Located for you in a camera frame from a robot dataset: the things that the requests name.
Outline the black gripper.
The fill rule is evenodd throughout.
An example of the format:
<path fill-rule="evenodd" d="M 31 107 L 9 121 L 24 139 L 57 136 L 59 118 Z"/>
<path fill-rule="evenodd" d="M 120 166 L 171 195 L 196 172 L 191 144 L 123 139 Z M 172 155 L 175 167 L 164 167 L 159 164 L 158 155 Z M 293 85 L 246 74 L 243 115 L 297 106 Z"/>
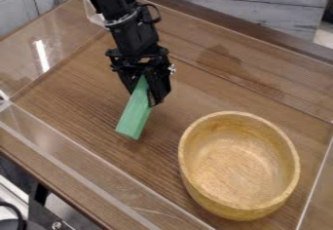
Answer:
<path fill-rule="evenodd" d="M 150 106 L 164 101 L 170 91 L 170 75 L 175 72 L 168 62 L 168 50 L 162 46 L 152 46 L 136 56 L 127 56 L 119 49 L 108 49 L 105 56 L 111 60 L 112 71 L 129 93 L 134 92 L 139 78 L 144 75 L 148 85 L 147 96 Z"/>

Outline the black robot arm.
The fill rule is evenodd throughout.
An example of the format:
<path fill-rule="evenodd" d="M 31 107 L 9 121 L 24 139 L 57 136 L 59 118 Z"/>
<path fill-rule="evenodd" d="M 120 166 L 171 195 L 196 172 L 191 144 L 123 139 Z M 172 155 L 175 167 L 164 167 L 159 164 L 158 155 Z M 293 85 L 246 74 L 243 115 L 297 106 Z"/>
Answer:
<path fill-rule="evenodd" d="M 150 106 L 164 101 L 170 91 L 171 62 L 168 50 L 159 45 L 155 24 L 162 20 L 158 7 L 138 0 L 89 0 L 95 12 L 104 17 L 116 47 L 105 51 L 111 68 L 132 94 L 139 79 L 147 82 Z"/>

